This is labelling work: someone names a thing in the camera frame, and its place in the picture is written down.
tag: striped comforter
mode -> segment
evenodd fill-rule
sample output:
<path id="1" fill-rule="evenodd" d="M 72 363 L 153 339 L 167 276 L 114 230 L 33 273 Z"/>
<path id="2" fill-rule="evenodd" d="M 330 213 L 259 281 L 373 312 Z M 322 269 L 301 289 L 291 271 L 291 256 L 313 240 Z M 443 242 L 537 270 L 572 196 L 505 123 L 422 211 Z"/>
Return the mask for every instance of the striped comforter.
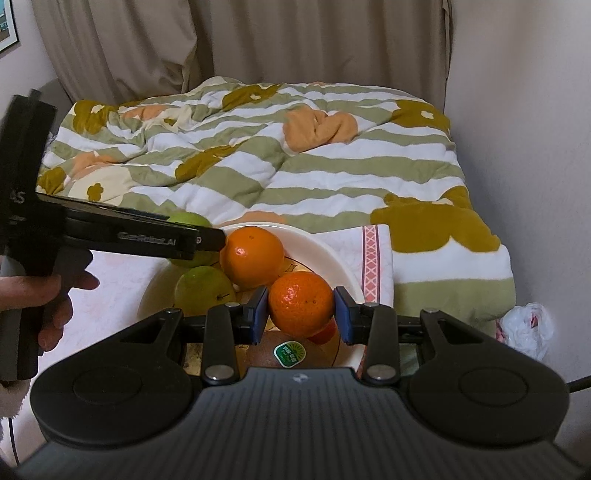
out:
<path id="1" fill-rule="evenodd" d="M 479 323 L 515 303 L 509 254 L 472 210 L 449 120 L 399 90 L 214 77 L 119 106 L 85 100 L 63 121 L 38 189 L 214 225 L 386 223 L 400 314 L 439 307 Z"/>

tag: metal bolt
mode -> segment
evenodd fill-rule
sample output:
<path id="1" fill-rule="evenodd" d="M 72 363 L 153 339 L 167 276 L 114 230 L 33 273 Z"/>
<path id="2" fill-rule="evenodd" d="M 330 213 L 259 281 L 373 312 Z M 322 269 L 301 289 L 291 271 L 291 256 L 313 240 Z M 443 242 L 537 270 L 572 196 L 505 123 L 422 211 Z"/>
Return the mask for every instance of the metal bolt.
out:
<path id="1" fill-rule="evenodd" d="M 390 380 L 396 376 L 396 369 L 390 365 L 372 365 L 367 370 L 368 375 L 374 380 Z"/>
<path id="2" fill-rule="evenodd" d="M 212 380 L 228 380 L 234 374 L 234 369 L 229 365 L 212 365 L 205 369 L 205 376 Z"/>

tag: picture frame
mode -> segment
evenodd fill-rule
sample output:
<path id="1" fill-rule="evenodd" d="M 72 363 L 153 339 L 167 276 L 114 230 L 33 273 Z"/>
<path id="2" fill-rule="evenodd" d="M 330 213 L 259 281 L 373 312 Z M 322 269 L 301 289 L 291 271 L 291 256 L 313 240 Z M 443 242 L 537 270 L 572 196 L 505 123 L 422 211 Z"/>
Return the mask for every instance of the picture frame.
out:
<path id="1" fill-rule="evenodd" d="M 0 53 L 18 42 L 11 0 L 0 0 Z"/>

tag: curtain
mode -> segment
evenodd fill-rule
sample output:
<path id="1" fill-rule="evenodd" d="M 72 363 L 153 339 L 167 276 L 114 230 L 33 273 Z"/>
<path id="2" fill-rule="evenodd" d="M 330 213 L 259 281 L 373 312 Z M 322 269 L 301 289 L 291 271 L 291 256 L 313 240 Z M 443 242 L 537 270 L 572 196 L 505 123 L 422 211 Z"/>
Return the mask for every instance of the curtain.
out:
<path id="1" fill-rule="evenodd" d="M 197 46 L 187 0 L 33 0 L 68 95 L 119 104 L 189 89 Z"/>
<path id="2" fill-rule="evenodd" d="M 443 109 L 448 0 L 33 0 L 68 94 L 122 103 L 246 83 L 356 83 Z"/>

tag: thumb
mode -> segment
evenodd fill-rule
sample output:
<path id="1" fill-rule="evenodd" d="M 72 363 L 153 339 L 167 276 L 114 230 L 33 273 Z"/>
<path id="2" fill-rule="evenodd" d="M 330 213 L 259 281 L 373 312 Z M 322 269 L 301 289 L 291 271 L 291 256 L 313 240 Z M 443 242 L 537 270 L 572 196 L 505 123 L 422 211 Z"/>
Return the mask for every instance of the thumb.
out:
<path id="1" fill-rule="evenodd" d="M 3 310 L 40 307 L 60 292 L 61 277 L 2 277 L 0 278 L 0 312 Z"/>

